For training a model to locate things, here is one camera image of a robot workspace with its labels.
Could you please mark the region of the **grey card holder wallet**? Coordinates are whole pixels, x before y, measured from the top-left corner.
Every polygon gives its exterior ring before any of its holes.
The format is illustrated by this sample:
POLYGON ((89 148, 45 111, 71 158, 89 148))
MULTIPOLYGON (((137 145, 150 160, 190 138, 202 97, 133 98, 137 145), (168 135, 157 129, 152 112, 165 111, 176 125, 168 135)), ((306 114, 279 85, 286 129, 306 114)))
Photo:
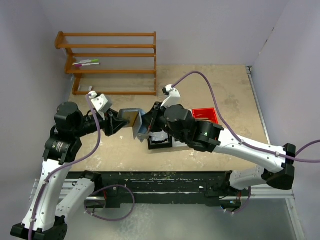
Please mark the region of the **grey card holder wallet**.
POLYGON ((146 112, 141 108, 120 109, 118 113, 119 118, 129 121, 125 128, 132 128, 133 138, 138 139, 141 143, 150 136, 147 133, 146 123, 143 123, 145 114, 146 112))

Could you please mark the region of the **black plastic bin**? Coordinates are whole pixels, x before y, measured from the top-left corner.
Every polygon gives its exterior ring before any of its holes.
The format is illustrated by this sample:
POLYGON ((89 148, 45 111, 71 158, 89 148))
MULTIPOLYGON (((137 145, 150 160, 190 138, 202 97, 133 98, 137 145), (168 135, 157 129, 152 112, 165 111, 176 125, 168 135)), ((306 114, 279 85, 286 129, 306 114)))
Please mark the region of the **black plastic bin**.
POLYGON ((168 135, 167 141, 163 141, 163 142, 161 142, 161 141, 158 141, 158 142, 152 141, 151 134, 150 134, 150 137, 149 137, 148 142, 147 142, 149 150, 157 150, 157 149, 165 149, 165 148, 172 148, 173 147, 173 138, 171 136, 169 136, 168 134, 167 134, 168 135))

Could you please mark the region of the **red plastic bin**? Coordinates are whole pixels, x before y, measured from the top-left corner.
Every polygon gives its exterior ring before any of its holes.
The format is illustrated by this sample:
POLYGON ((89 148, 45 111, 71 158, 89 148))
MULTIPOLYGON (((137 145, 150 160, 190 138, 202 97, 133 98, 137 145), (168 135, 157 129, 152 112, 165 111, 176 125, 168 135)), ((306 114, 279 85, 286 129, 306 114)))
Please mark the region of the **red plastic bin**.
POLYGON ((197 120, 205 120, 214 124, 218 124, 218 117, 214 107, 211 108, 194 108, 191 110, 192 115, 197 120))

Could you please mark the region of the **white plastic bin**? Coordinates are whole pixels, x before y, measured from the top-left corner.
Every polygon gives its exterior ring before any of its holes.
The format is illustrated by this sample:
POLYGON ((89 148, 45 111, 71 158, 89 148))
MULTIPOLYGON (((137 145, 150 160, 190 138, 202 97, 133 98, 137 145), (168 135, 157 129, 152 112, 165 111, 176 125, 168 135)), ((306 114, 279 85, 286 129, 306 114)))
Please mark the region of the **white plastic bin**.
POLYGON ((180 142, 178 139, 176 138, 173 138, 172 139, 172 147, 173 148, 188 148, 188 145, 183 143, 183 142, 180 142))

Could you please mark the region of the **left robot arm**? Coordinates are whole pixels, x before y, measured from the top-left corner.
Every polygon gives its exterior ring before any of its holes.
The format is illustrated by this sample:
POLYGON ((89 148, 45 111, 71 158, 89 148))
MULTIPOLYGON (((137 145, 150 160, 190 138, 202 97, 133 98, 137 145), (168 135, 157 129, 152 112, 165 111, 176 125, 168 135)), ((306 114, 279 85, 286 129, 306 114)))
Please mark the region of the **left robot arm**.
POLYGON ((63 240, 68 226, 85 199, 102 186, 102 176, 85 171, 75 187, 60 200, 72 164, 82 146, 81 137, 104 132, 112 136, 128 124, 112 109, 83 115, 74 102, 58 106, 55 126, 45 143, 42 171, 29 211, 21 223, 12 226, 11 236, 24 240, 63 240))

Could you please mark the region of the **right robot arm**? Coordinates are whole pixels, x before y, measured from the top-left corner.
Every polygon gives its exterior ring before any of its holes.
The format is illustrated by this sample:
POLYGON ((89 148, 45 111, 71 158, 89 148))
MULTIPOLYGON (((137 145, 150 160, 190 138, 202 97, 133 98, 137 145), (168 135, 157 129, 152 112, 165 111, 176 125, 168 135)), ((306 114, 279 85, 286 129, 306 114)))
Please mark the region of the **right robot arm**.
POLYGON ((164 107, 156 102, 142 115, 142 127, 148 133, 165 132, 197 152, 233 156, 255 164, 255 167, 227 174, 227 186, 243 190, 267 184, 279 190, 291 190, 295 167, 289 160, 293 146, 273 146, 243 136, 209 120, 195 118, 193 112, 180 104, 164 107))

